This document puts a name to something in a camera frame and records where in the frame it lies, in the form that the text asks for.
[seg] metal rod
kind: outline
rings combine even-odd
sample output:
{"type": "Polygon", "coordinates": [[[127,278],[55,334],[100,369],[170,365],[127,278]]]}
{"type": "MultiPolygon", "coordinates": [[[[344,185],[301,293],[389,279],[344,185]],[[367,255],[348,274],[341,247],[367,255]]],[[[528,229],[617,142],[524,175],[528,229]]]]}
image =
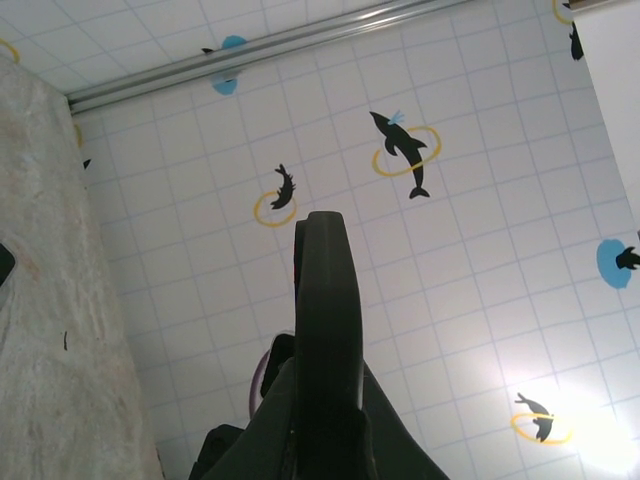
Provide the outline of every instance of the metal rod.
{"type": "Polygon", "coordinates": [[[282,55],[398,25],[468,1],[395,0],[79,90],[68,94],[67,100],[71,113],[86,112],[191,80],[237,73],[282,55]]]}
{"type": "Polygon", "coordinates": [[[569,3],[571,11],[578,13],[594,7],[602,7],[609,3],[620,3],[620,0],[570,0],[569,3]]]}

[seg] blue splash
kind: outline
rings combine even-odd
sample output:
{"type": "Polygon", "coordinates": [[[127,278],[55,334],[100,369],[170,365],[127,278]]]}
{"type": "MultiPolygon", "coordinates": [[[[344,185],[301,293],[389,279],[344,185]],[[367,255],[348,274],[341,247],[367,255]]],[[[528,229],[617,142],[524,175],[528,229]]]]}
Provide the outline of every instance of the blue splash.
{"type": "Polygon", "coordinates": [[[231,48],[231,47],[239,47],[240,45],[244,45],[247,41],[238,36],[238,35],[229,35],[222,41],[222,49],[231,48]]]}
{"type": "Polygon", "coordinates": [[[233,95],[238,88],[238,80],[221,80],[220,77],[211,77],[211,86],[220,95],[233,95]]]}
{"type": "MultiPolygon", "coordinates": [[[[222,49],[238,47],[244,45],[247,41],[238,35],[229,35],[222,41],[222,49]]],[[[220,95],[233,95],[238,88],[238,80],[233,78],[231,80],[224,80],[220,76],[216,75],[211,77],[211,86],[220,95]]]]}
{"type": "Polygon", "coordinates": [[[596,259],[602,279],[616,289],[626,288],[631,280],[631,270],[618,268],[616,257],[624,252],[625,246],[620,240],[603,240],[598,245],[596,259]]]}
{"type": "Polygon", "coordinates": [[[397,123],[404,122],[404,114],[398,110],[387,122],[388,125],[396,125],[397,123]]]}

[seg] black object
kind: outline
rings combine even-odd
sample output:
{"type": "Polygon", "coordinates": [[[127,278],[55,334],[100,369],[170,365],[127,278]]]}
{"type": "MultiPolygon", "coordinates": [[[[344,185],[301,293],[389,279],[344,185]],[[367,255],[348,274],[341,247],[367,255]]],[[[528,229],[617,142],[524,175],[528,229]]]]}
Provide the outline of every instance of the black object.
{"type": "Polygon", "coordinates": [[[430,197],[429,192],[422,188],[422,181],[424,180],[424,166],[422,165],[422,155],[420,155],[420,148],[429,148],[422,140],[413,138],[409,135],[404,128],[395,122],[392,122],[384,115],[380,115],[376,112],[369,112],[373,117],[373,121],[381,134],[385,136],[384,148],[394,157],[398,155],[396,149],[404,155],[412,168],[413,178],[416,181],[416,186],[409,193],[409,198],[416,197],[430,197]]]}
{"type": "Polygon", "coordinates": [[[209,432],[189,480],[448,480],[363,360],[342,215],[298,222],[294,252],[296,335],[274,340],[264,400],[246,430],[209,432]]]}
{"type": "Polygon", "coordinates": [[[280,164],[275,171],[282,175],[282,187],[278,189],[278,198],[271,202],[271,210],[279,210],[288,205],[293,198],[293,191],[296,189],[293,183],[293,175],[287,173],[284,165],[280,164]]]}
{"type": "Polygon", "coordinates": [[[571,57],[577,62],[584,57],[584,50],[582,49],[576,22],[571,22],[571,28],[573,28],[573,32],[569,34],[569,38],[571,39],[571,57]]]}
{"type": "Polygon", "coordinates": [[[9,274],[16,266],[16,258],[7,248],[0,243],[0,287],[9,278],[9,274]]]}
{"type": "Polygon", "coordinates": [[[640,265],[640,255],[633,253],[636,247],[627,247],[624,251],[616,257],[616,266],[622,270],[627,268],[629,270],[635,270],[640,265]]]}
{"type": "Polygon", "coordinates": [[[536,433],[536,440],[540,440],[540,442],[544,442],[551,433],[551,427],[553,426],[553,418],[546,418],[549,415],[549,411],[540,405],[538,402],[534,402],[526,398],[524,395],[518,392],[519,400],[516,400],[515,403],[525,403],[531,412],[536,414],[544,415],[543,417],[536,417],[533,419],[533,423],[538,426],[538,433],[536,433]]]}

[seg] gray textured wall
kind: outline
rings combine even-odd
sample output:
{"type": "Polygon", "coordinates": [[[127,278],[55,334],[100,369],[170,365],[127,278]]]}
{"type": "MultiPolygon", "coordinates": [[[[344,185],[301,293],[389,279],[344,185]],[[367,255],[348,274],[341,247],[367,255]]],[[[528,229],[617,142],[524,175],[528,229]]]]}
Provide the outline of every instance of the gray textured wall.
{"type": "Polygon", "coordinates": [[[5,480],[162,478],[82,172],[65,98],[0,57],[5,480]]]}

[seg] white wall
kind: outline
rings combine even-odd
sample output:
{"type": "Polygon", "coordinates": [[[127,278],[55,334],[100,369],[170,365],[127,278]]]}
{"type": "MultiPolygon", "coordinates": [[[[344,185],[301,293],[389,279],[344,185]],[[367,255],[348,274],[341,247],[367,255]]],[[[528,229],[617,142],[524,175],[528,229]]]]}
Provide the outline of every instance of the white wall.
{"type": "Polygon", "coordinates": [[[557,419],[605,405],[623,426],[640,418],[640,271],[616,291],[596,263],[603,239],[638,236],[570,32],[551,0],[474,0],[249,68],[232,95],[203,80],[76,117],[170,480],[209,429],[246,424],[255,367],[294,325],[295,220],[320,209],[347,223],[365,358],[450,478],[615,478],[590,470],[624,451],[612,435],[578,457],[510,424],[528,412],[518,392],[557,419]],[[409,198],[412,174],[372,168],[378,150],[407,167],[369,114],[397,110],[441,137],[430,198],[409,198]],[[274,222],[293,211],[262,200],[281,163],[297,213],[272,229],[254,207],[274,222]]]}
{"type": "Polygon", "coordinates": [[[609,140],[640,228],[640,1],[609,2],[575,21],[609,140]]]}

